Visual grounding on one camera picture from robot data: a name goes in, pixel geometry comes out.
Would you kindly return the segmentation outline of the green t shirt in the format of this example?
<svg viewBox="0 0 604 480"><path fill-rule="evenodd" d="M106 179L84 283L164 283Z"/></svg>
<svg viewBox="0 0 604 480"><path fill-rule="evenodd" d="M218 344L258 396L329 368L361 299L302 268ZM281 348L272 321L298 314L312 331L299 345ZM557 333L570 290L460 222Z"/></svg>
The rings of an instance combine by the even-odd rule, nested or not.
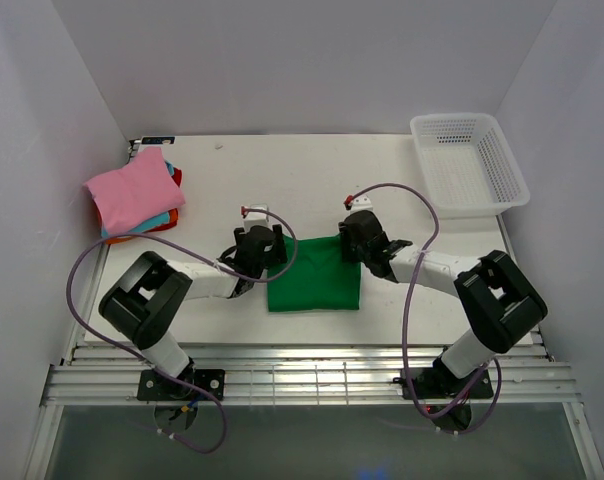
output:
<svg viewBox="0 0 604 480"><path fill-rule="evenodd" d="M361 265L342 259L338 235L299 240L293 266L267 284L268 311L357 311L360 289Z"/></svg>

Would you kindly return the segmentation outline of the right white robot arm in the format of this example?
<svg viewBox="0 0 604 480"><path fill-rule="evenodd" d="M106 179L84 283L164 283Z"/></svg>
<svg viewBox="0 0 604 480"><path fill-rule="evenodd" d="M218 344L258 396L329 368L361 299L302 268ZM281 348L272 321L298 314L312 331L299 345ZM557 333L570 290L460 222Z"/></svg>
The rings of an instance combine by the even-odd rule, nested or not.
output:
<svg viewBox="0 0 604 480"><path fill-rule="evenodd" d="M411 392L418 399L491 397L481 367L509 352L548 315L541 295L503 251L462 257L420 249L408 240L389 239L369 210L350 214L339 224L339 236L344 261L395 284L447 294L462 305L469 329L416 377L402 370L395 380L406 399Z"/></svg>

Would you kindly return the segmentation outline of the orange folded t shirt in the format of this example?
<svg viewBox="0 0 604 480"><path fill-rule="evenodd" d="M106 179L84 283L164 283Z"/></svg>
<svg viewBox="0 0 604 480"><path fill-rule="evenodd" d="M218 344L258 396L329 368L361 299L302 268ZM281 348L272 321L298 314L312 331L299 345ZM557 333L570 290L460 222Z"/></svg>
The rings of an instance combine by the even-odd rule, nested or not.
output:
<svg viewBox="0 0 604 480"><path fill-rule="evenodd" d="M138 226L136 226L132 232L133 233L154 233L166 231L174 228L179 219L179 211L177 209L169 210L165 213L154 216L148 220L145 220ZM109 238L110 234L104 229L101 228L101 237ZM109 238L106 243L109 245L118 244L127 242L132 240L131 236L122 236L117 238Z"/></svg>

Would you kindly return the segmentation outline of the red folded t shirt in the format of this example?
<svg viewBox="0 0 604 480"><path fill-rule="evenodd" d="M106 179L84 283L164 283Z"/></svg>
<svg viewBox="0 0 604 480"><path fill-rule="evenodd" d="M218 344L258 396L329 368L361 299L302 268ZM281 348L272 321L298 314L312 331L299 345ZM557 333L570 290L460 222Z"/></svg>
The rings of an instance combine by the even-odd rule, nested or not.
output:
<svg viewBox="0 0 604 480"><path fill-rule="evenodd" d="M180 187L181 183L182 183L182 171L178 168L175 168L173 170L173 174L172 174L172 179L175 182L175 184Z"/></svg>

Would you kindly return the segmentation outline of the blue label sticker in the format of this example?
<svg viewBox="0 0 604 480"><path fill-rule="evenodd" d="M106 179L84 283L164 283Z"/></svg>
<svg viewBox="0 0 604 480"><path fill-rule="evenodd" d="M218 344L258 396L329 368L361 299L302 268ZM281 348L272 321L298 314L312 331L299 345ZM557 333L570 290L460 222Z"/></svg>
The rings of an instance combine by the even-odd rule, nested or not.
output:
<svg viewBox="0 0 604 480"><path fill-rule="evenodd" d="M175 142L173 136L154 136L141 139L142 145L172 145Z"/></svg>

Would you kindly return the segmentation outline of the white plastic basket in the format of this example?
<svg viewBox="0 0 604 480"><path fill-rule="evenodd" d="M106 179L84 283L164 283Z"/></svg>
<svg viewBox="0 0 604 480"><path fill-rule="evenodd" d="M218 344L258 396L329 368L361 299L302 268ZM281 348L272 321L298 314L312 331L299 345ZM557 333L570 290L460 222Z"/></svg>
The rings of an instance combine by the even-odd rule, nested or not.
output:
<svg viewBox="0 0 604 480"><path fill-rule="evenodd" d="M481 113L410 121L426 195L444 219L492 217L526 205L530 192L497 120Z"/></svg>

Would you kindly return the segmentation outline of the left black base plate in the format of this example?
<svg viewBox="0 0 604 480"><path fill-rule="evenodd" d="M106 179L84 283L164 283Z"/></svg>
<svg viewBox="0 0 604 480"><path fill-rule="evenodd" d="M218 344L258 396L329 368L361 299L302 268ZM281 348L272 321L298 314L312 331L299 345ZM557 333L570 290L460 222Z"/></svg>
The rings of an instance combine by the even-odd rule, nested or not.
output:
<svg viewBox="0 0 604 480"><path fill-rule="evenodd" d="M178 379L207 391L217 400L224 397L226 372L223 369L187 368ZM140 374L136 399L139 401L191 401L202 395L190 388L176 384L154 370L144 370Z"/></svg>

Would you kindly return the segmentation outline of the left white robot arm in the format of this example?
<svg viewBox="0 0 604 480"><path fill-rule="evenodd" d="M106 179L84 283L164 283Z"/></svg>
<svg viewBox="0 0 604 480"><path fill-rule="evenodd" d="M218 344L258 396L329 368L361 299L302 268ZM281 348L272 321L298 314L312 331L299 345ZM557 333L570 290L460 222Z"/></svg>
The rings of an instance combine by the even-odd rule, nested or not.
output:
<svg viewBox="0 0 604 480"><path fill-rule="evenodd" d="M250 291L271 267L286 264L282 227L253 226L234 231L235 244L214 266L169 261L146 251L101 299L98 312L129 340L145 360L163 372L160 388L172 399L194 387L193 361L170 333L186 301L234 299Z"/></svg>

